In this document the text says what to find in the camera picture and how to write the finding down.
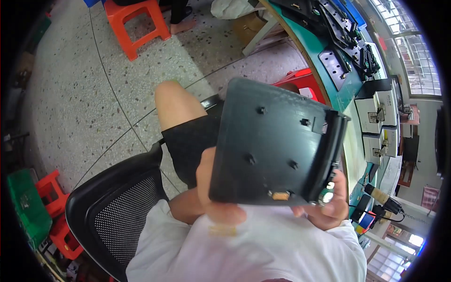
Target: hand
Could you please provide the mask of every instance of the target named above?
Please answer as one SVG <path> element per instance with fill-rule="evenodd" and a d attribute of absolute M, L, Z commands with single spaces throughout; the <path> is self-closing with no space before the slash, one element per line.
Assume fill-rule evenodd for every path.
<path fill-rule="evenodd" d="M 333 182 L 334 197 L 324 207 L 321 206 L 297 206 L 291 207 L 293 214 L 300 217 L 308 214 L 308 219 L 314 226 L 321 230 L 329 230 L 340 225 L 341 221 L 348 217 L 349 206 L 346 202 L 346 177 L 338 169 L 334 170 Z"/>
<path fill-rule="evenodd" d="M 197 191 L 199 201 L 208 215 L 216 222 L 227 225 L 238 225 L 246 220 L 246 212 L 234 203 L 216 203 L 208 197 L 212 180 L 213 161 L 216 147 L 208 148 L 202 153 L 200 164 L 196 170 Z"/>

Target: white t-shirt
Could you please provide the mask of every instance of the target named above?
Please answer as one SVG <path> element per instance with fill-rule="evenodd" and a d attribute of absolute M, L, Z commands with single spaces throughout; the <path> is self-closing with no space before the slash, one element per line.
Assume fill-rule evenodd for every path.
<path fill-rule="evenodd" d="M 201 216 L 190 226 L 160 200 L 147 215 L 129 282 L 363 282 L 366 259 L 349 220 L 322 231 L 289 207 L 240 205 L 246 222 L 235 236 L 212 235 Z"/>

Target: metal chain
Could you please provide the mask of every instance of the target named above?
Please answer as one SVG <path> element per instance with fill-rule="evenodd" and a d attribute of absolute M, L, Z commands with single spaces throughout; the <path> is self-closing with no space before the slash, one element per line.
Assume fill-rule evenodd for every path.
<path fill-rule="evenodd" d="M 413 220 L 416 220 L 416 221 L 418 221 L 418 222 L 424 223 L 424 224 L 426 224 L 426 225 L 430 225 L 429 222 L 426 222 L 426 221 L 424 221 L 423 219 L 420 219 L 420 218 L 415 218 L 415 217 L 413 217 L 413 216 L 411 216 L 411 215 L 409 215 L 409 214 L 406 214 L 405 212 L 401 212 L 401 214 L 405 215 L 405 216 L 408 217 L 408 218 L 411 218 L 411 219 L 413 219 Z"/>

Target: chair mesh backrest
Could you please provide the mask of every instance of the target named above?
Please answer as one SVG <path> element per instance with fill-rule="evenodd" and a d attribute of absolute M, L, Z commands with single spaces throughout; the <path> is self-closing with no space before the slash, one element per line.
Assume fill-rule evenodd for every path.
<path fill-rule="evenodd" d="M 158 199 L 155 182 L 148 177 L 109 203 L 95 217 L 98 235 L 125 267 L 135 256 L 146 216 Z"/>

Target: shirt sleeve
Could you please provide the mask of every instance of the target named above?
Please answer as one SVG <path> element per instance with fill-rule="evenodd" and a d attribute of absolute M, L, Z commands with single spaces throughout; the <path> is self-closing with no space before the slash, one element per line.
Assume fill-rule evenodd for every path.
<path fill-rule="evenodd" d="M 341 240 L 350 249 L 351 256 L 349 256 L 348 263 L 352 261 L 355 263 L 356 270 L 359 270 L 358 281 L 364 281 L 367 269 L 366 257 L 351 221 L 343 220 L 338 227 L 326 230 L 326 232 Z"/>
<path fill-rule="evenodd" d="M 191 226 L 174 219 L 168 202 L 160 200 L 149 211 L 136 254 L 127 266 L 129 282 L 149 281 L 168 272 Z"/>

